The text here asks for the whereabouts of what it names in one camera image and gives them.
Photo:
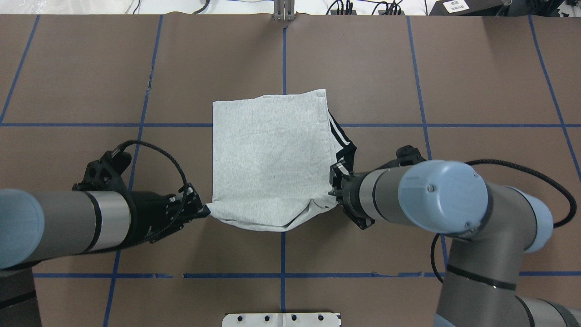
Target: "gray cloth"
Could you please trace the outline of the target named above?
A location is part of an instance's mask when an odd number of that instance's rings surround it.
[[[349,143],[325,90],[214,102],[211,215],[284,232],[337,205],[329,167]]]

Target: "black cable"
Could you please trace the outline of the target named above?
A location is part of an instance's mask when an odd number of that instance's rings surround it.
[[[325,15],[328,15],[331,12],[331,8],[333,8],[333,6],[335,4],[337,4],[337,14],[339,13],[339,3],[341,3],[341,5],[343,6],[343,0],[335,0],[333,1],[333,3],[329,6],[329,9],[327,9],[327,13]]]
[[[432,264],[432,271],[434,272],[434,275],[436,275],[436,278],[440,281],[440,283],[443,283],[444,279],[442,278],[442,276],[440,275],[436,268],[436,259],[435,259],[436,243],[439,238],[440,234],[436,234],[436,236],[434,236],[434,239],[432,240],[432,246],[430,247],[430,263]]]
[[[531,168],[525,167],[525,166],[521,166],[521,165],[517,165],[517,164],[512,163],[512,162],[498,160],[498,159],[473,160],[473,161],[468,161],[466,164],[470,165],[470,166],[487,165],[488,164],[488,165],[500,165],[500,166],[509,167],[509,168],[521,171],[523,173],[533,175],[534,177],[545,181],[550,186],[553,186],[557,191],[559,191],[561,194],[563,194],[563,196],[567,199],[567,201],[569,201],[569,213],[567,214],[567,216],[565,218],[563,218],[563,220],[554,223],[553,228],[557,228],[557,227],[561,227],[563,225],[566,225],[567,223],[569,223],[573,219],[573,217],[577,213],[577,202],[575,201],[575,198],[573,197],[573,195],[566,188],[564,188],[562,185],[555,182],[552,178],[550,178],[547,175],[540,173],[534,169],[531,169]]]
[[[137,8],[139,8],[139,6],[141,6],[141,0],[137,0],[137,7],[133,9],[133,15],[135,15],[135,12],[137,11]]]
[[[200,12],[203,12],[204,10],[206,10],[206,8],[208,8],[208,5],[210,5],[210,0],[206,0],[206,3],[204,3],[204,6],[201,7],[200,9],[194,11],[192,15],[197,15]]]
[[[386,12],[388,11],[388,8],[389,8],[389,3],[387,3],[386,1],[381,1],[381,2],[378,2],[378,3],[375,5],[375,8],[373,8],[373,11],[371,12],[371,16],[373,16],[373,14],[375,13],[375,11],[377,10],[377,7],[379,7],[379,5],[381,5],[381,4],[384,4],[384,5],[385,5],[385,11],[386,11]]]
[[[113,247],[113,248],[104,248],[102,250],[91,251],[88,253],[81,253],[81,254],[97,254],[97,253],[110,252],[110,251],[114,251],[114,250],[123,250],[125,248],[137,246],[137,245],[140,245],[140,244],[145,243],[147,241],[151,241],[151,240],[155,239],[157,236],[159,236],[160,234],[162,234],[163,232],[165,232],[168,228],[172,227],[173,223],[180,217],[180,214],[184,210],[184,206],[185,206],[185,202],[186,202],[185,197],[186,197],[187,191],[188,191],[187,190],[188,180],[186,179],[185,173],[184,173],[183,169],[181,168],[181,166],[178,164],[177,160],[175,160],[175,158],[171,154],[166,152],[164,149],[157,147],[151,143],[147,143],[147,142],[139,141],[139,140],[125,141],[125,142],[119,144],[119,146],[117,146],[116,150],[119,150],[119,152],[123,152],[123,151],[125,151],[125,149],[127,147],[129,147],[130,145],[133,145],[133,144],[139,144],[139,145],[142,145],[144,147],[151,148],[151,149],[163,154],[166,158],[168,158],[171,161],[172,164],[174,164],[175,168],[178,170],[178,173],[180,173],[180,178],[184,184],[183,191],[182,191],[182,201],[180,201],[180,207],[177,209],[177,211],[175,212],[175,215],[170,219],[170,221],[167,223],[167,225],[164,228],[146,236],[144,239],[142,239],[138,242],[135,242],[133,244],[128,244],[125,246],[117,246],[117,247]]]

